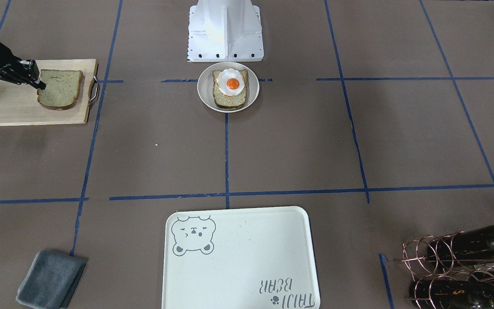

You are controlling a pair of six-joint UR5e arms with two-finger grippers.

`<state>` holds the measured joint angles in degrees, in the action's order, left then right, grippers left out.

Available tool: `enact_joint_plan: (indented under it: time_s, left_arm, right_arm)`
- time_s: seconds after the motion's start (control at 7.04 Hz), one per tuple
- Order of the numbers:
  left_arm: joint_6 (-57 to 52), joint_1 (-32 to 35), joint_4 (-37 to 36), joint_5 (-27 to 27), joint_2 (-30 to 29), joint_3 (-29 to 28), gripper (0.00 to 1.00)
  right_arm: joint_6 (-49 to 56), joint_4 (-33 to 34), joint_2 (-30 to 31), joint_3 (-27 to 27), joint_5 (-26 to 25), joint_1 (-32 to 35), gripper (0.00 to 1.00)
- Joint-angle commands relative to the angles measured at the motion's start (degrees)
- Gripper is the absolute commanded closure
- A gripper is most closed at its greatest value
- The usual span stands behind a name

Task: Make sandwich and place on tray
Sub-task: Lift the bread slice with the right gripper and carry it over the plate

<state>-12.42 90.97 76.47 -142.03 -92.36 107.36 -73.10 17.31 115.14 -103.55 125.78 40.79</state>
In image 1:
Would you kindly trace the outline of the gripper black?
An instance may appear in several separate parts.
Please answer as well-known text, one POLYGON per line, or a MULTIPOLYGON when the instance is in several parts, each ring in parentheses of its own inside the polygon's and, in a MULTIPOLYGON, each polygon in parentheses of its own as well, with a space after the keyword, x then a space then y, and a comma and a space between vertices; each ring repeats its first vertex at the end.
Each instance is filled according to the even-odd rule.
POLYGON ((33 59, 22 61, 6 45, 0 43, 0 80, 17 85, 27 84, 37 90, 45 90, 46 84, 39 79, 39 67, 33 59))

